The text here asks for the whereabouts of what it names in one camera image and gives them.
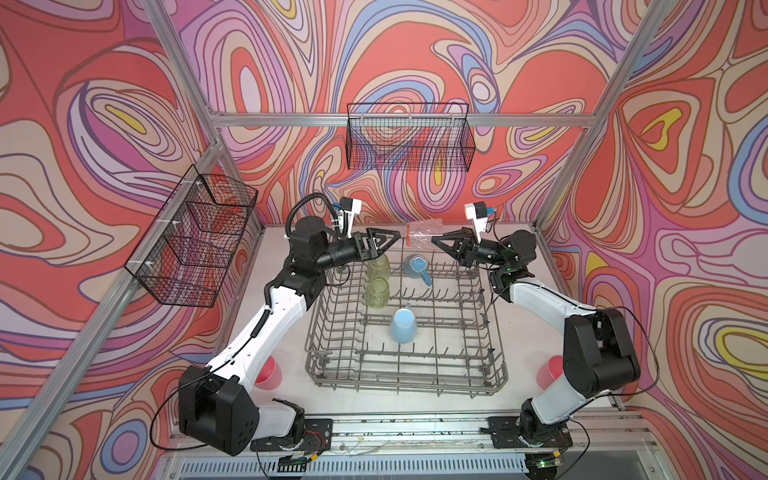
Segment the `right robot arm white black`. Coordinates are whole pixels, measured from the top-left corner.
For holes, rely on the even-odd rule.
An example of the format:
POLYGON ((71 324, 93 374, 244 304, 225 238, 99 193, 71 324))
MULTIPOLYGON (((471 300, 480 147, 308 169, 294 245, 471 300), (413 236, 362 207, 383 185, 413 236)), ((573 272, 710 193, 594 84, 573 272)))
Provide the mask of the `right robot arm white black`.
POLYGON ((640 363, 622 313, 566 297, 528 270, 536 258, 533 233, 518 230, 494 241, 464 227, 433 236, 431 243, 461 266, 486 267, 495 294, 536 314, 563 335, 563 374, 521 407, 517 429, 523 443, 543 444, 593 399, 640 378, 640 363))

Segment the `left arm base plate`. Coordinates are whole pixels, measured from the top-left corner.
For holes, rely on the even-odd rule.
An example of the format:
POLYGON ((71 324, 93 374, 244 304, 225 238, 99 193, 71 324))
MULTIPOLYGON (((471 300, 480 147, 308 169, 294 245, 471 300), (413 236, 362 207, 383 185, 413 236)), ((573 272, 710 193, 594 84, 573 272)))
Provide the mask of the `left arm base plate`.
POLYGON ((308 418, 299 420, 286 436, 266 437, 253 440, 253 452, 279 452, 301 455, 319 454, 332 445, 333 420, 331 418, 308 418))

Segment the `green glass cup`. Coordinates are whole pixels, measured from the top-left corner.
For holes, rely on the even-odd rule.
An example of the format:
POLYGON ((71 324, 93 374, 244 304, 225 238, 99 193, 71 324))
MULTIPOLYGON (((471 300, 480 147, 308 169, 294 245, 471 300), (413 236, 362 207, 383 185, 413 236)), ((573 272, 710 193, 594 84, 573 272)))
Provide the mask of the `green glass cup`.
POLYGON ((387 279, 375 277, 368 283, 364 304, 371 309, 383 309, 387 306, 390 299, 390 288, 387 279))
POLYGON ((366 263, 366 273, 369 280, 381 278, 388 280, 391 276, 391 267, 388 257, 385 254, 369 260, 366 263))

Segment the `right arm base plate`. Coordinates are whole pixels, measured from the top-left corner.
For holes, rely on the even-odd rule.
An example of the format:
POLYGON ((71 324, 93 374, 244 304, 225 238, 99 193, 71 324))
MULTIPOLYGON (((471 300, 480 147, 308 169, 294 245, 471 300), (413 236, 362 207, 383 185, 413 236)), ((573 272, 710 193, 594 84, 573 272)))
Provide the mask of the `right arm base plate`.
POLYGON ((565 422, 545 425, 535 418, 522 416, 492 416, 479 432, 488 435, 495 449, 550 448, 567 450, 573 446, 565 422))

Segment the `clear pink glass cup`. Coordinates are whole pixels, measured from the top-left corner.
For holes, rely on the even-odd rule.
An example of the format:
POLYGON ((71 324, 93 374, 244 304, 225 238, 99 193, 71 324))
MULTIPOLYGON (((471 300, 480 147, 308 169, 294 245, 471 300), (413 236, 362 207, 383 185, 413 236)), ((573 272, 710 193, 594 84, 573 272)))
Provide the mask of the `clear pink glass cup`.
POLYGON ((443 234, 442 219, 412 221, 406 225, 406 246, 419 250, 433 250, 432 238, 443 234))

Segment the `blue floral ceramic mug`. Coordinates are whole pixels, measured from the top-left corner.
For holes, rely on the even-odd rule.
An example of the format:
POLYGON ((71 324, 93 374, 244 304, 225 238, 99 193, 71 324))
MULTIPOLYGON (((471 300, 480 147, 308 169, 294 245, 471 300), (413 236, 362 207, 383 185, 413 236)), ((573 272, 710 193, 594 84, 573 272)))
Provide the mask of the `blue floral ceramic mug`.
POLYGON ((404 259, 402 269, 407 277, 420 279, 429 287, 433 285, 432 278, 428 271, 429 263, 424 255, 409 255, 404 259))

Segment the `light blue mug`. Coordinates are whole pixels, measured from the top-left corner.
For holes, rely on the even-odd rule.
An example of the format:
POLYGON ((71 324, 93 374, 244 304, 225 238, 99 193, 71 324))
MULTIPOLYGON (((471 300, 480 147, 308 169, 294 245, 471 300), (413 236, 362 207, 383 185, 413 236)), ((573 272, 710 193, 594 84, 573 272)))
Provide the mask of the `light blue mug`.
POLYGON ((392 315, 390 321, 390 335, 399 344, 407 344, 414 341, 417 334, 417 320, 411 305, 407 303, 392 315))

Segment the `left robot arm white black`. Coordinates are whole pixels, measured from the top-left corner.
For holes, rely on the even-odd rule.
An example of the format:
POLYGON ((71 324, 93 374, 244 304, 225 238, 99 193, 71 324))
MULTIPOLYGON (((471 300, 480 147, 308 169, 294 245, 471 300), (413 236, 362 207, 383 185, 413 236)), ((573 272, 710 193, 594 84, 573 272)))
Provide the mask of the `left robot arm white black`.
POLYGON ((300 439, 302 408, 282 399, 256 399, 251 392, 258 374, 327 287, 329 270, 379 258, 400 237, 396 230, 381 228, 337 236, 319 217, 300 219, 285 235, 287 257, 265 285, 261 308, 205 366, 191 366, 181 375, 180 432, 231 456, 254 440, 300 439))

